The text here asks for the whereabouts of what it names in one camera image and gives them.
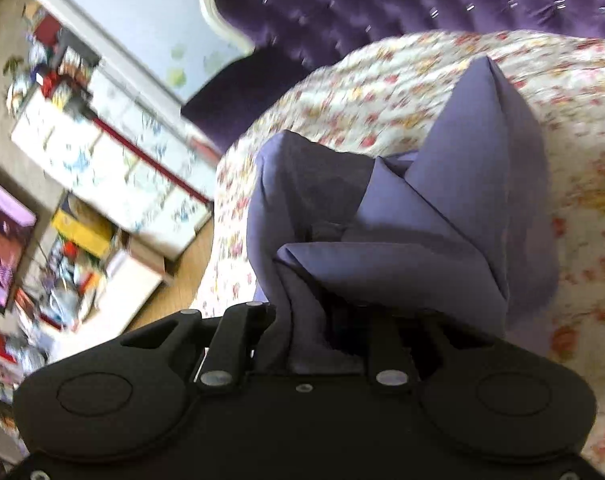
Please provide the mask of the floral quilted bedspread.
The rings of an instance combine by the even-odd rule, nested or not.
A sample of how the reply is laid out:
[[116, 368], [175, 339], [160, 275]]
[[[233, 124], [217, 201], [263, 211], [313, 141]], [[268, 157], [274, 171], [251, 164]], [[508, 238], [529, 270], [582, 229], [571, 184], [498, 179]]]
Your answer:
[[193, 304], [207, 316], [254, 295], [246, 216], [255, 158], [290, 130], [369, 156], [415, 150], [467, 65], [492, 58], [525, 98], [545, 139], [560, 286], [551, 307], [553, 360], [589, 382], [598, 415], [583, 455], [605, 474], [605, 40], [542, 32], [424, 32], [388, 38], [319, 68], [252, 123], [223, 156], [214, 245]]

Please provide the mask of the purple tufted velvet headboard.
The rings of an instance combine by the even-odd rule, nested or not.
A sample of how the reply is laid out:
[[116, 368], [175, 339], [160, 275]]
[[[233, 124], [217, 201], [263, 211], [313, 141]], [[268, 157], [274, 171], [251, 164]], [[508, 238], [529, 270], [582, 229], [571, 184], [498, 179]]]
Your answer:
[[225, 152], [276, 100], [319, 67], [416, 32], [535, 30], [605, 38], [605, 0], [200, 0], [248, 44], [188, 100], [184, 119]]

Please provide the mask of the yellow box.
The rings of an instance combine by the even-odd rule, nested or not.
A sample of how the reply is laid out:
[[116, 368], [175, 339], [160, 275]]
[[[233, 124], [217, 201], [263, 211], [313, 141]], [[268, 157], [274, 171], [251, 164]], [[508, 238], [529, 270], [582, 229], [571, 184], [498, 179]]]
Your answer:
[[63, 238], [97, 259], [108, 255], [117, 231], [112, 221], [72, 193], [62, 198], [51, 223]]

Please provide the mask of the framed pink picture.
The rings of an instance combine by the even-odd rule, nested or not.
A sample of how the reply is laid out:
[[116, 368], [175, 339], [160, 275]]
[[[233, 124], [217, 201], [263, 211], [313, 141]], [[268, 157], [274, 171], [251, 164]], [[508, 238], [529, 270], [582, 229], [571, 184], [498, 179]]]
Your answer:
[[37, 215], [0, 185], [0, 313], [37, 225]]

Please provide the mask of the white drawer cabinet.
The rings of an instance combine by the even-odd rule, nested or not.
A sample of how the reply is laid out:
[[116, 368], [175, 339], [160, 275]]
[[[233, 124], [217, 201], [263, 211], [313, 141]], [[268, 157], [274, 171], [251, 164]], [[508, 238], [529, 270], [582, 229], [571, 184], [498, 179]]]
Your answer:
[[[91, 105], [105, 122], [206, 197], [214, 165], [160, 122], [120, 84], [96, 70]], [[12, 132], [13, 142], [63, 188], [170, 260], [191, 244], [207, 207], [132, 151], [35, 91]]]

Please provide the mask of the lavender purple cloth garment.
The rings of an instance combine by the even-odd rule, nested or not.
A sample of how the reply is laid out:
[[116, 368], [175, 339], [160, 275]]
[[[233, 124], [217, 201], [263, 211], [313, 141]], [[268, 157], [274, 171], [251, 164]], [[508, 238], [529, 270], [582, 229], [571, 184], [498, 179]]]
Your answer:
[[263, 370], [360, 370], [345, 339], [433, 309], [536, 353], [559, 256], [541, 129], [476, 58], [414, 152], [339, 153], [295, 132], [263, 144], [247, 221], [256, 296], [275, 318]]

